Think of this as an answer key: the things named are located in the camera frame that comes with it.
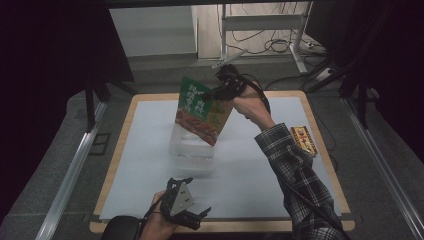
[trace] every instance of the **cable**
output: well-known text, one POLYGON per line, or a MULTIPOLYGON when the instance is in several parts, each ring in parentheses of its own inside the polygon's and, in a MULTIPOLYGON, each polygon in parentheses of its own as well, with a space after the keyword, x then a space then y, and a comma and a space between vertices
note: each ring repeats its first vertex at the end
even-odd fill
POLYGON ((243 9, 243 11, 246 13, 246 15, 249 15, 249 14, 247 13, 246 9, 244 9, 244 3, 242 3, 242 4, 241 4, 241 9, 243 9))
POLYGON ((318 118, 318 120, 321 122, 321 124, 324 126, 324 128, 327 130, 327 132, 330 134, 331 140, 333 141, 333 146, 331 148, 327 148, 327 150, 328 151, 333 151, 336 148, 336 146, 337 146, 336 139, 334 138, 334 135, 331 133, 330 129, 327 127, 327 125, 324 123, 324 121, 321 119, 321 117, 315 111, 315 105, 314 105, 313 101, 309 101, 309 103, 311 105, 311 109, 312 109, 312 112, 313 112, 314 116, 316 118, 318 118))
MULTIPOLYGON (((279 13, 280 14, 282 14, 283 12, 284 12, 284 10, 285 10, 285 7, 286 7, 286 3, 284 3, 284 5, 282 5, 281 3, 278 3, 275 7, 274 7, 274 9, 272 10, 272 13, 278 8, 278 7, 281 7, 282 6, 282 9, 279 11, 279 13)), ((294 7, 294 9, 293 9, 293 13, 296 11, 296 7, 297 7, 297 2, 296 2, 296 4, 295 4, 295 7, 294 7)), ((243 9, 243 11, 248 15, 248 12, 246 11, 246 9, 244 8, 244 4, 242 4, 242 9, 243 9)), ((220 28, 220 26, 221 26, 221 23, 220 23, 220 21, 219 21, 219 9, 218 9, 218 5, 216 5, 216 13, 217 13, 217 22, 218 22, 218 31, 219 31, 219 35, 220 35, 220 37, 222 38, 222 32, 221 32, 221 28, 220 28)), ((230 4, 230 14, 232 14, 232 4, 230 4)), ((233 38, 234 38, 234 40, 236 41, 236 42, 243 42, 243 41, 246 41, 246 40, 248 40, 248 39, 251 39, 251 38, 253 38, 253 37, 255 37, 255 36, 257 36, 257 35, 259 35, 259 34, 261 34, 261 33, 263 33, 263 32, 265 32, 266 30, 261 30, 261 31, 259 31, 259 32, 257 32, 257 33, 255 33, 255 34, 253 34, 253 35, 251 35, 251 36, 249 36, 249 37, 246 37, 246 38, 243 38, 243 39, 237 39, 236 38, 236 36, 235 36, 235 34, 234 34, 234 31, 231 31, 232 32, 232 36, 233 36, 233 38)), ((252 54, 252 55, 257 55, 257 54, 261 54, 261 53, 264 53, 264 52, 267 52, 267 51, 271 51, 271 52, 276 52, 276 53, 284 53, 285 51, 287 51, 288 49, 289 49, 289 46, 290 46, 290 43, 291 43, 291 33, 293 32, 293 30, 291 30, 291 32, 290 32, 290 38, 289 38, 289 40, 285 40, 285 39, 280 39, 280 38, 278 38, 278 39, 273 39, 274 38, 274 35, 275 35, 275 33, 277 32, 277 30, 274 30, 274 32, 273 32, 273 34, 272 34, 272 36, 271 36, 271 39, 270 40, 268 40, 268 41, 266 41, 265 43, 264 43, 264 50, 263 51, 259 51, 259 52, 250 52, 250 51, 248 51, 247 53, 249 53, 249 54, 252 54), (274 48, 274 46, 275 45, 285 45, 286 47, 283 49, 283 50, 277 50, 277 49, 275 49, 274 48)), ((230 48, 235 48, 235 49, 239 49, 239 50, 243 50, 242 48, 240 48, 240 47, 237 47, 237 46, 233 46, 233 45, 230 45, 230 44, 226 44, 226 46, 227 47, 230 47, 230 48)), ((319 56, 323 56, 324 54, 320 54, 320 53, 314 53, 314 52, 309 52, 309 51, 307 51, 307 50, 300 50, 299 51, 300 53, 303 53, 303 54, 305 54, 305 55, 307 55, 307 54, 317 54, 317 55, 319 55, 319 56)))
POLYGON ((302 55, 312 55, 312 56, 321 56, 321 57, 325 57, 328 54, 327 53, 319 53, 319 52, 311 52, 307 49, 303 49, 303 48, 299 48, 299 53, 302 55))
MULTIPOLYGON (((308 41, 306 41, 305 39, 300 39, 302 42, 304 42, 304 43, 308 43, 308 41)), ((314 44, 315 46, 319 46, 319 47, 324 47, 324 46, 322 46, 322 45, 320 45, 320 44, 314 44)))
MULTIPOLYGON (((270 162, 271 168, 274 169, 278 169, 277 166, 274 166, 273 162, 270 162)), ((314 213, 318 214, 320 217, 322 217, 328 224, 331 225, 331 227, 333 227, 334 229, 336 229, 337 231, 339 231, 343 237, 347 240, 350 240, 351 238, 349 237, 349 235, 347 235, 347 233, 343 230, 343 226, 340 226, 338 223, 336 223, 333 219, 331 219, 326 213, 324 213, 323 211, 321 211, 315 204, 311 203, 307 198, 305 198, 302 194, 300 194, 298 191, 296 191, 296 189, 293 188, 293 186, 291 186, 291 184, 284 178, 284 177, 280 177, 278 178, 279 180, 281 180, 286 186, 287 188, 296 196, 298 197, 305 205, 307 205, 308 207, 310 207, 314 213)))
POLYGON ((276 80, 268 83, 268 85, 266 85, 264 89, 266 91, 269 91, 269 88, 270 88, 271 85, 273 85, 275 83, 278 83, 280 81, 283 81, 283 80, 292 79, 292 78, 303 78, 302 80, 304 80, 306 78, 305 82, 299 87, 299 90, 304 91, 305 85, 308 82, 310 82, 310 81, 313 80, 313 76, 315 76, 316 73, 319 72, 319 70, 321 70, 324 67, 326 67, 329 63, 330 63, 330 60, 326 57, 323 61, 321 61, 318 65, 316 65, 315 68, 312 69, 308 74, 291 76, 291 77, 284 77, 284 78, 276 79, 276 80))
POLYGON ((312 64, 311 62, 309 62, 308 60, 306 60, 307 58, 309 58, 309 57, 317 57, 317 56, 314 56, 314 55, 306 55, 306 56, 303 56, 303 61, 306 63, 306 64, 308 64, 309 66, 312 66, 312 67, 316 67, 316 66, 318 66, 318 64, 312 64))
POLYGON ((154 212, 155 208, 157 207, 157 205, 165 198, 165 196, 167 196, 170 192, 170 189, 167 189, 162 196, 159 197, 159 199, 153 203, 149 210, 147 210, 147 212, 144 214, 144 217, 140 220, 140 228, 139 228, 139 237, 141 235, 141 233, 143 232, 144 227, 146 226, 147 223, 147 219, 150 217, 150 215, 154 212))
POLYGON ((325 57, 325 59, 320 62, 309 74, 308 77, 306 79, 306 81, 300 86, 299 90, 305 92, 305 86, 306 84, 310 83, 311 81, 313 81, 316 76, 324 69, 326 68, 328 65, 330 65, 331 63, 331 59, 329 57, 325 57))

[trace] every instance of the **wooden frame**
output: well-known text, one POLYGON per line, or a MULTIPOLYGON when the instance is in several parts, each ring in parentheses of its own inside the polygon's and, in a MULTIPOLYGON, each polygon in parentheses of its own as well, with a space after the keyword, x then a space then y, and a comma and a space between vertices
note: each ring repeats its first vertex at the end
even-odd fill
MULTIPOLYGON (((340 186, 337 175, 334 171, 331 159, 325 148, 324 141, 319 132, 318 125, 315 121, 312 110, 309 106, 308 100, 305 93, 302 91, 272 91, 265 92, 268 98, 272 97, 298 97, 302 103, 303 110, 305 111, 306 117, 308 119, 311 131, 315 137, 316 147, 321 154, 324 167, 329 176, 332 187, 336 193, 337 201, 340 205, 340 211, 342 213, 341 222, 343 228, 346 231, 351 231, 355 227, 355 222, 351 217, 351 212, 347 204, 346 198, 343 194, 342 188, 340 186)), ((178 100, 177 93, 168 93, 168 94, 139 94, 133 97, 131 105, 128 109, 127 116, 124 121, 124 125, 119 136, 115 152, 112 157, 112 161, 107 172, 103 188, 101 190, 99 199, 97 201, 96 208, 93 215, 99 216, 102 212, 104 203, 109 194, 109 191, 112 187, 113 179, 115 177, 118 165, 121 159, 121 155, 124 149, 125 141, 128 136, 131 123, 133 121, 134 113, 137 108, 137 103, 139 101, 162 101, 162 100, 178 100)), ((106 222, 92 221, 90 222, 90 230, 95 233, 101 233, 106 228, 106 222)), ((201 227, 196 231, 197 233, 209 233, 209 232, 290 232, 292 231, 291 220, 276 220, 276 221, 208 221, 205 219, 202 221, 201 227)), ((194 232, 191 229, 185 227, 178 227, 176 233, 183 232, 194 232)))

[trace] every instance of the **black cable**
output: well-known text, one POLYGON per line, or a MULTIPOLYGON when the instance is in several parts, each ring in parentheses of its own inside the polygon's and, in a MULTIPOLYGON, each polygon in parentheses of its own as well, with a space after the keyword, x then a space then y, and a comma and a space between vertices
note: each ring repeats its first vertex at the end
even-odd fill
MULTIPOLYGON (((302 42, 304 42, 304 43, 308 43, 308 41, 306 41, 305 39, 300 39, 302 42)), ((322 45, 320 45, 320 44, 314 44, 315 46, 319 46, 319 47, 324 47, 324 46, 322 46, 322 45)))
POLYGON ((337 146, 337 142, 336 142, 336 138, 334 137, 334 135, 331 133, 330 129, 327 127, 327 125, 324 123, 324 121, 322 120, 322 118, 318 115, 318 113, 315 111, 315 105, 313 103, 313 101, 309 101, 310 105, 311 105, 311 109, 312 109, 312 113, 314 114, 314 116, 316 118, 318 118, 319 122, 321 122, 321 124, 324 126, 324 128, 327 130, 327 132, 330 134, 331 140, 333 141, 333 146, 331 148, 327 148, 328 151, 333 151, 336 146, 337 146))
MULTIPOLYGON (((236 47, 236 46, 229 45, 229 44, 227 44, 227 47, 236 48, 236 49, 239 49, 241 51, 244 50, 244 49, 242 49, 240 47, 236 47)), ((268 41, 265 42, 264 48, 265 48, 265 50, 263 50, 263 51, 259 51, 259 52, 250 52, 250 51, 247 51, 247 53, 252 54, 252 55, 261 54, 261 53, 264 53, 264 52, 267 52, 267 51, 274 51, 274 52, 277 52, 277 53, 283 53, 283 52, 287 51, 287 49, 289 47, 288 47, 288 42, 286 43, 285 40, 268 40, 268 41), (275 44, 281 44, 281 43, 285 43, 287 45, 287 47, 284 50, 275 50, 273 46, 275 44)))
MULTIPOLYGON (((230 4, 230 14, 231 14, 231 15, 233 14, 232 6, 233 6, 233 4, 230 4)), ((246 15, 249 15, 249 14, 247 13, 246 9, 244 9, 244 4, 242 4, 242 9, 243 9, 243 11, 246 13, 246 15)), ((253 38, 253 37, 255 37, 255 36, 257 36, 257 35, 259 35, 259 34, 261 34, 261 33, 263 33, 263 32, 265 32, 265 30, 259 31, 259 32, 255 33, 255 34, 253 34, 252 36, 249 36, 249 37, 246 37, 246 38, 243 38, 243 39, 239 40, 239 39, 237 39, 237 38, 236 38, 236 36, 234 35, 234 31, 231 31, 231 33, 232 33, 232 35, 233 35, 233 38, 234 38, 234 40, 235 40, 236 42, 243 42, 243 41, 246 41, 246 40, 251 39, 251 38, 253 38)))
POLYGON ((276 80, 268 83, 268 85, 266 85, 264 89, 265 89, 265 91, 268 91, 269 90, 269 87, 271 85, 273 85, 275 83, 278 83, 280 81, 283 81, 283 80, 292 79, 292 78, 303 78, 303 79, 306 78, 305 82, 299 87, 299 90, 304 91, 305 85, 309 81, 311 81, 311 76, 314 76, 319 70, 321 70, 322 68, 324 68, 325 66, 327 66, 327 63, 329 63, 329 59, 328 58, 325 58, 314 69, 312 69, 308 74, 298 75, 298 76, 291 76, 291 77, 284 77, 284 78, 276 79, 276 80))
POLYGON ((297 2, 294 4, 293 14, 296 12, 297 2))
POLYGON ((150 217, 150 215, 154 212, 155 208, 157 207, 157 205, 165 198, 165 196, 167 196, 170 192, 170 189, 167 189, 162 196, 159 197, 159 199, 153 203, 149 210, 147 210, 147 212, 144 214, 143 219, 140 220, 140 232, 139 235, 141 235, 141 233, 143 232, 144 227, 146 226, 147 223, 147 219, 150 217))
POLYGON ((285 8, 286 8, 286 2, 284 2, 283 8, 281 9, 280 14, 283 14, 284 13, 284 9, 285 8))
MULTIPOLYGON (((277 166, 274 166, 274 164, 272 162, 270 162, 271 164, 271 168, 274 169, 278 169, 277 166)), ((331 225, 331 227, 333 227, 334 229, 336 229, 337 231, 339 231, 343 237, 346 240, 350 240, 351 238, 349 237, 349 235, 347 235, 347 233, 344 231, 343 226, 340 226, 338 223, 336 223, 333 219, 331 219, 326 213, 322 212, 315 204, 311 203, 307 198, 305 198, 302 194, 300 194, 298 191, 296 191, 296 189, 293 188, 293 186, 291 186, 291 184, 284 178, 284 177, 280 177, 279 178, 286 186, 287 188, 296 196, 298 197, 305 205, 307 205, 309 208, 311 208, 314 213, 318 214, 320 217, 322 217, 328 224, 331 225)))
POLYGON ((277 8, 278 8, 278 6, 280 6, 280 5, 281 5, 281 3, 277 3, 277 5, 275 5, 275 8, 274 8, 274 9, 272 9, 271 14, 273 14, 273 13, 274 13, 274 11, 275 11, 275 9, 277 9, 277 8))
POLYGON ((243 11, 246 13, 246 15, 249 15, 246 11, 246 9, 244 9, 244 3, 241 4, 241 9, 243 9, 243 11))
POLYGON ((319 64, 313 64, 313 63, 311 63, 307 60, 307 58, 310 58, 310 57, 317 57, 317 56, 314 56, 314 55, 303 56, 303 62, 305 62, 306 64, 308 64, 309 66, 312 66, 312 67, 318 66, 319 64))
POLYGON ((313 55, 313 56, 321 56, 321 57, 325 57, 328 54, 327 53, 320 53, 320 52, 311 52, 307 49, 303 49, 299 47, 299 53, 302 55, 313 55))
POLYGON ((219 22, 219 9, 218 9, 218 4, 216 5, 216 15, 217 15, 217 20, 218 20, 218 31, 219 31, 219 36, 222 38, 221 28, 219 27, 219 26, 221 26, 221 23, 219 22))
POLYGON ((289 46, 290 46, 290 43, 287 40, 284 40, 284 39, 271 39, 271 40, 268 40, 268 41, 265 42, 265 45, 264 45, 265 48, 266 48, 266 44, 267 43, 270 43, 270 45, 268 47, 268 50, 269 49, 272 49, 272 51, 273 52, 276 52, 276 53, 283 53, 283 52, 287 51, 287 49, 289 49, 289 46), (284 48, 283 50, 276 50, 273 47, 276 44, 284 44, 286 46, 286 48, 284 48))

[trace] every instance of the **metal rail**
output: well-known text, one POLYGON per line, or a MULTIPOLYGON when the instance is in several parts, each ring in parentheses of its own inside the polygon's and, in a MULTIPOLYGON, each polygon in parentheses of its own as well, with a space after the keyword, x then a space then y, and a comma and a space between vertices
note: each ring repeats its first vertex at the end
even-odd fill
POLYGON ((386 159, 381 154, 380 149, 374 142, 374 139, 371 136, 370 132, 362 127, 362 124, 356 117, 357 113, 352 101, 346 98, 342 98, 342 102, 346 106, 356 130, 358 131, 362 141, 364 142, 368 152, 370 153, 371 158, 374 160, 377 169, 379 170, 384 182, 387 185, 387 188, 389 189, 393 199, 395 200, 403 217, 405 218, 406 223, 414 234, 415 239, 423 240, 424 225, 417 209, 412 204, 408 195, 403 191, 402 186, 399 184, 398 180, 396 179, 396 176, 393 174, 392 170, 390 169, 390 166, 387 164, 386 159))
POLYGON ((81 172, 82 166, 84 165, 85 159, 90 150, 91 144, 97 134, 100 127, 100 122, 103 117, 103 113, 106 109, 107 104, 100 102, 96 109, 96 121, 93 130, 90 133, 85 133, 81 140, 81 143, 72 159, 71 165, 68 168, 68 172, 63 178, 62 184, 60 185, 59 191, 53 200, 52 205, 41 225, 40 231, 37 234, 36 240, 48 240, 53 237, 56 231, 59 220, 62 216, 63 210, 68 203, 69 197, 71 196, 72 190, 81 172))

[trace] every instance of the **plaid shirt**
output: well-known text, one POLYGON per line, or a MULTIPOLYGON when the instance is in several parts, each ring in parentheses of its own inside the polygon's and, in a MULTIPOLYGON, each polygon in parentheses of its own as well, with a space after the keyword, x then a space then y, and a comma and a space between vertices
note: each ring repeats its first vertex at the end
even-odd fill
POLYGON ((284 207, 293 222, 294 239, 343 239, 339 231, 294 196, 287 187, 285 182, 341 226, 334 213, 330 193, 312 170, 312 156, 293 141, 286 125, 278 124, 267 129, 255 140, 277 175, 284 193, 284 207))

